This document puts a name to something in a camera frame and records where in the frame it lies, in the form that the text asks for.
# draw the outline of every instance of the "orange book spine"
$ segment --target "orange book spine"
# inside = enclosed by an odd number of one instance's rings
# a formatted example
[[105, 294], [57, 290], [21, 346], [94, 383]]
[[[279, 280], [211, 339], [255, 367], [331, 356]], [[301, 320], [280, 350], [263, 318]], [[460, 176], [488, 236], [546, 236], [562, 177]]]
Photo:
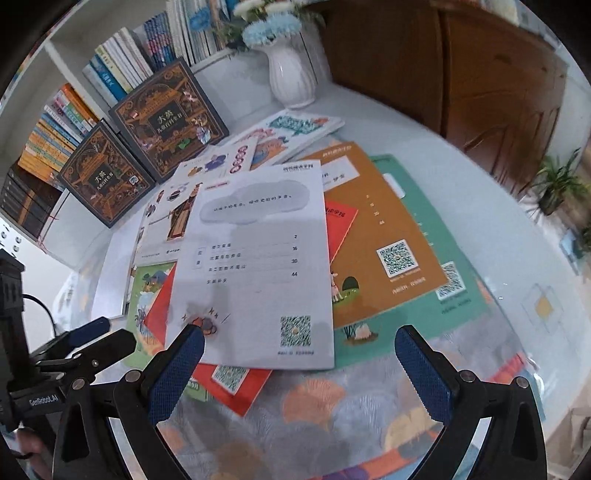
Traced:
[[90, 109], [86, 106], [86, 104], [82, 101], [80, 96], [76, 93], [72, 85], [66, 83], [62, 88], [61, 91], [68, 97], [68, 100], [72, 102], [72, 105], [80, 112], [80, 114], [85, 118], [85, 120], [90, 123], [90, 126], [93, 127], [99, 121], [95, 114], [93, 114]]

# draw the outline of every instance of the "blue book spine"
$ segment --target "blue book spine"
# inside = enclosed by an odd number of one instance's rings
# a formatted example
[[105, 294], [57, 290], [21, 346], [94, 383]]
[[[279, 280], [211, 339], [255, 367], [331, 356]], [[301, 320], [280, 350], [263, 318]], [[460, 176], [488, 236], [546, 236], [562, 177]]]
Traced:
[[68, 142], [70, 142], [72, 145], [75, 145], [75, 146], [80, 145], [80, 142], [78, 142], [77, 139], [75, 139], [68, 132], [66, 132], [61, 127], [61, 125], [59, 123], [57, 123], [53, 118], [51, 118], [47, 113], [42, 114], [41, 118], [43, 118], [43, 120], [45, 120], [48, 123], [48, 125], [50, 125], [53, 129], [55, 129], [62, 137], [64, 137], [66, 140], [68, 140]]
[[117, 80], [111, 75], [109, 69], [105, 66], [103, 61], [100, 59], [98, 55], [94, 55], [90, 61], [90, 66], [92, 69], [98, 74], [100, 79], [109, 89], [109, 91], [114, 95], [117, 101], [125, 98], [127, 93], [123, 90], [123, 87], [119, 84]]
[[58, 142], [56, 142], [55, 140], [53, 140], [52, 137], [50, 137], [49, 135], [47, 135], [47, 133], [44, 132], [41, 128], [39, 128], [39, 127], [33, 127], [33, 131], [36, 134], [38, 134], [39, 136], [41, 136], [42, 138], [44, 138], [46, 141], [48, 141], [51, 145], [53, 145], [54, 147], [56, 147], [60, 152], [62, 152], [67, 157], [69, 157], [72, 154], [71, 152], [68, 152], [64, 147], [62, 147]]

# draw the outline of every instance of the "teal book cover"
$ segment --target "teal book cover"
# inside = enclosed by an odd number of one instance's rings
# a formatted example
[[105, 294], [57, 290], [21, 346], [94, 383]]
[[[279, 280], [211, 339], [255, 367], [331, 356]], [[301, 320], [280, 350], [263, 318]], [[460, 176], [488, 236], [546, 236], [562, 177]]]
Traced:
[[335, 329], [336, 368], [393, 353], [394, 335], [402, 325], [412, 324], [424, 338], [430, 339], [478, 318], [489, 309], [486, 288], [414, 180], [391, 155], [371, 159], [419, 225], [449, 282], [396, 308]]

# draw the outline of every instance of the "qr code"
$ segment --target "qr code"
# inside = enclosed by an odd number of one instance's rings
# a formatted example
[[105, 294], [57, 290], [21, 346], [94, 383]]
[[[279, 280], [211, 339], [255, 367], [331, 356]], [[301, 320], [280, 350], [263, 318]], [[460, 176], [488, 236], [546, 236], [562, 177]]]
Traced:
[[388, 274], [388, 278], [418, 267], [417, 259], [414, 258], [406, 240], [400, 240], [392, 245], [380, 248], [376, 252], [384, 266], [384, 270]]
[[447, 262], [443, 264], [441, 268], [447, 277], [447, 283], [435, 291], [439, 301], [453, 297], [466, 290], [466, 285], [464, 284], [454, 262]]
[[248, 371], [248, 368], [222, 367], [219, 365], [213, 371], [212, 380], [224, 390], [236, 395], [236, 392], [240, 390], [240, 385], [248, 375]]
[[310, 315], [281, 317], [281, 346], [311, 346]]

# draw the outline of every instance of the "blue gripper pad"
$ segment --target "blue gripper pad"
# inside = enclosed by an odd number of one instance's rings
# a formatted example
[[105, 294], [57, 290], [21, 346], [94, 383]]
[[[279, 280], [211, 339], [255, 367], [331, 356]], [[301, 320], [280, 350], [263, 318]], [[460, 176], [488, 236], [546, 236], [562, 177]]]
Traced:
[[106, 317], [100, 317], [78, 327], [76, 330], [72, 330], [68, 335], [68, 343], [71, 347], [78, 348], [106, 334], [110, 329], [111, 321]]
[[148, 420], [153, 426], [170, 417], [204, 349], [205, 337], [201, 328], [187, 325], [170, 347], [156, 354], [145, 368], [146, 380], [151, 382], [146, 394]]
[[[418, 332], [416, 332], [416, 335], [422, 340]], [[426, 346], [430, 351], [429, 353], [434, 355], [427, 342], [424, 340], [423, 342], [423, 348]], [[396, 332], [394, 349], [398, 360], [431, 418], [447, 426], [453, 416], [452, 392], [407, 327], [401, 327]]]

